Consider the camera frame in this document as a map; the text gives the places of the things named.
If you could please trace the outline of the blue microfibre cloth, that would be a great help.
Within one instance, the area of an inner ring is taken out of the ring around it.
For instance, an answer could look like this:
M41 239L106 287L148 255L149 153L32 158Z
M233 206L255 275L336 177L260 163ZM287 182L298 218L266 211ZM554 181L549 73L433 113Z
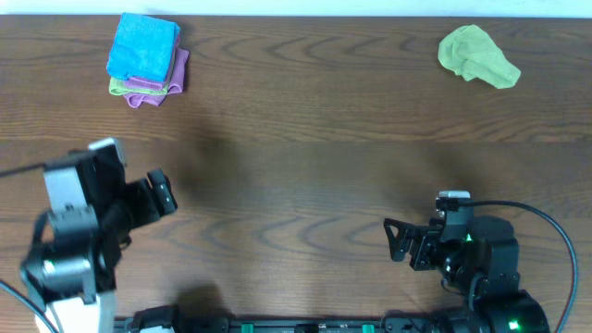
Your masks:
M172 21L123 13L106 65L119 80L140 77L164 81L176 49L180 26Z

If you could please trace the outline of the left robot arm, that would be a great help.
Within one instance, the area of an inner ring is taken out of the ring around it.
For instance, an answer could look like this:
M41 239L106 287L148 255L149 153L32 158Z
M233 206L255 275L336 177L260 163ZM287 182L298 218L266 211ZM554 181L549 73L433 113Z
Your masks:
M44 172L51 209L33 233L20 273L40 321L57 332L112 332L117 309L115 269L135 228L173 214L178 206L161 169L144 179L74 167Z

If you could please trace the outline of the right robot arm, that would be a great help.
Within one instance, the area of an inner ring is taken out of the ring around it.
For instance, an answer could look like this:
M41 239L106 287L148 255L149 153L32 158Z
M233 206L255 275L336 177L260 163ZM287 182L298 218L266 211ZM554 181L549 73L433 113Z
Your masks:
M427 226L387 218L391 260L411 256L415 271L437 270L441 284L462 296L462 307L427 318L424 332L550 331L540 304L520 288L519 245L507 220L447 213Z

